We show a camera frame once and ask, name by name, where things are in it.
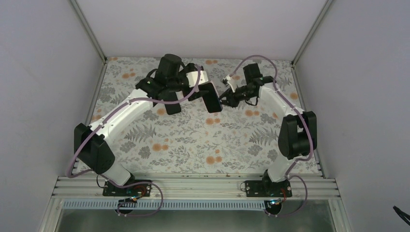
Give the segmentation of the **blue smartphone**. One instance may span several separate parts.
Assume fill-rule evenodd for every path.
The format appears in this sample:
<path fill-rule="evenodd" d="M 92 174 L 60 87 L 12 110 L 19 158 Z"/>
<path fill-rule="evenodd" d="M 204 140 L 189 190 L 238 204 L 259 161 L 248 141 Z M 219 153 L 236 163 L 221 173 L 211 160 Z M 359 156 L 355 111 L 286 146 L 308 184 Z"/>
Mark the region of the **blue smartphone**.
<path fill-rule="evenodd" d="M 218 113 L 223 110 L 218 92 L 212 82 L 199 85 L 199 90 L 204 92 L 202 99 L 209 113 Z"/>

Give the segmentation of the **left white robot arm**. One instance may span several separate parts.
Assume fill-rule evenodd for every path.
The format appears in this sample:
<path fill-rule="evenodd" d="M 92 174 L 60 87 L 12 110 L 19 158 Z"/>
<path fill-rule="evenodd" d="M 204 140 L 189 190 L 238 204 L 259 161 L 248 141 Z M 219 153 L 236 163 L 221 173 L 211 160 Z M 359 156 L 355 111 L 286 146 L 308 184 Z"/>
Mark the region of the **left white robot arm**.
<path fill-rule="evenodd" d="M 168 113 L 187 100 L 209 79 L 203 66 L 189 63 L 174 54 L 164 55 L 157 68 L 140 80 L 135 89 L 108 114 L 90 125 L 78 124 L 74 129 L 74 157 L 118 188 L 133 185 L 133 174 L 116 161 L 110 144 L 138 116 L 156 104 L 168 105 Z"/>

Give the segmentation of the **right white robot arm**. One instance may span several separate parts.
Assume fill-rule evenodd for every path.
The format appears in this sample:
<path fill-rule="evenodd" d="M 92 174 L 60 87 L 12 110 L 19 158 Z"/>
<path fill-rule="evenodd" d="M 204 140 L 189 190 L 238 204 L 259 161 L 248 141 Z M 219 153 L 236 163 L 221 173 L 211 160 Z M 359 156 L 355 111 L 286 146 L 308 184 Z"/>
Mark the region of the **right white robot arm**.
<path fill-rule="evenodd" d="M 309 161 L 317 147 L 317 117 L 312 111 L 305 111 L 291 103 L 276 84 L 275 76 L 263 76 L 256 63 L 243 68 L 246 85 L 239 87 L 233 75 L 227 75 L 222 82 L 228 89 L 220 96 L 223 105 L 237 107 L 240 101 L 251 98 L 267 103 L 281 119 L 278 136 L 280 155 L 264 172 L 263 189 L 272 195 L 290 180 L 293 167 L 302 161 Z"/>

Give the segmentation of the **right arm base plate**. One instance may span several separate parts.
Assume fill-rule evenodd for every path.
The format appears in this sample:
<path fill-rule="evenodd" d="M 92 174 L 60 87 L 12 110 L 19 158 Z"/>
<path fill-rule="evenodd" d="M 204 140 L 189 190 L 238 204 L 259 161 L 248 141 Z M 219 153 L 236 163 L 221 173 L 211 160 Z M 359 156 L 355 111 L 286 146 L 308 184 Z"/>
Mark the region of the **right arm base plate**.
<path fill-rule="evenodd" d="M 247 197 L 292 197 L 292 188 L 288 180 L 281 182 L 270 182 L 266 183 L 262 180 L 247 180 L 245 184 L 245 193 Z"/>

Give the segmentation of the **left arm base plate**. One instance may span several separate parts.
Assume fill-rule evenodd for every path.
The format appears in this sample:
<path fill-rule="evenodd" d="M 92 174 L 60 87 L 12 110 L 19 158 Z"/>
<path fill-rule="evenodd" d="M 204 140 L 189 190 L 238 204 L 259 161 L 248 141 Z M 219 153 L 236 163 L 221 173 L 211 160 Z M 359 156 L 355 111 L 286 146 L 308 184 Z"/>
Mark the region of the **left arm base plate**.
<path fill-rule="evenodd" d="M 106 182 L 102 195 L 105 197 L 149 197 L 152 187 L 151 180 L 134 180 L 132 183 L 139 183 L 127 188 L 119 188 L 110 182 Z"/>

